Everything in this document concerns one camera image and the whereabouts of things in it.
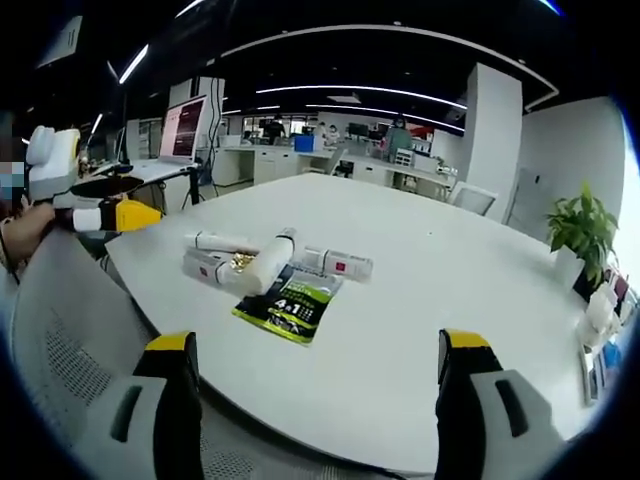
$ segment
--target white pot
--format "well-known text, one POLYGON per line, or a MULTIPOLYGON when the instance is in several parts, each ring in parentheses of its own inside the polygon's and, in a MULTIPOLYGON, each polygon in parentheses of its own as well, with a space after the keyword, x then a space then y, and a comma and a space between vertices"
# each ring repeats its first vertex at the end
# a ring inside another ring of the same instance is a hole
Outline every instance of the white pot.
POLYGON ((563 245, 562 248, 558 250, 555 274, 560 284, 567 290, 571 289, 576 283, 583 268, 584 260, 578 258, 569 247, 563 245))

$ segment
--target green package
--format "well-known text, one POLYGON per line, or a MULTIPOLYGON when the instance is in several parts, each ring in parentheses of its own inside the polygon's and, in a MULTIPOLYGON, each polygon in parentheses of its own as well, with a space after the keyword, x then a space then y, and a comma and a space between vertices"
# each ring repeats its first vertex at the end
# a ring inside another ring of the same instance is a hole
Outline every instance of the green package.
POLYGON ((233 314, 292 342, 309 344, 342 279, 287 265, 264 295, 244 297, 233 314))

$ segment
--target black ceiling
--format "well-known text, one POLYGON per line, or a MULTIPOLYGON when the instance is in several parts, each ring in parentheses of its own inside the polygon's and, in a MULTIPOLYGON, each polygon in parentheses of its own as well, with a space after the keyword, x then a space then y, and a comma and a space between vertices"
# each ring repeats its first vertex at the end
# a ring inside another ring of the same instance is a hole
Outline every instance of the black ceiling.
MULTIPOLYGON (((283 31, 338 25, 390 27, 400 22, 521 60, 560 92, 543 106, 606 93, 590 55, 578 48, 566 20, 536 0, 493 0, 490 8, 487 2, 473 0, 399 0, 393 4, 370 0, 205 0, 174 19, 190 2, 64 2, 64 14, 58 12, 45 20, 46 28, 38 30, 29 47, 32 52, 43 49, 45 38, 51 38, 50 32, 60 28, 64 18, 81 14, 79 51, 49 67, 24 70, 19 94, 13 99, 18 134, 28 136, 39 123, 58 128, 80 126, 91 123, 100 112, 107 114, 103 128, 120 125, 124 117, 162 115, 169 85, 196 73, 225 78, 229 100, 224 109, 247 112, 265 105, 305 111, 306 104, 332 103, 328 94, 351 93, 307 90, 255 94, 258 89, 314 84, 392 88, 455 102, 464 96, 467 77, 477 62, 520 79, 525 104, 551 92, 532 75, 493 55, 449 40, 399 31, 343 29, 287 37, 206 66, 222 52, 283 31), (147 58, 126 88, 118 86, 107 61, 120 74, 147 43, 151 45, 147 58)), ((33 63, 36 58, 33 53, 27 60, 33 63)), ((363 107, 439 121, 451 110, 413 97, 356 93, 363 107)))

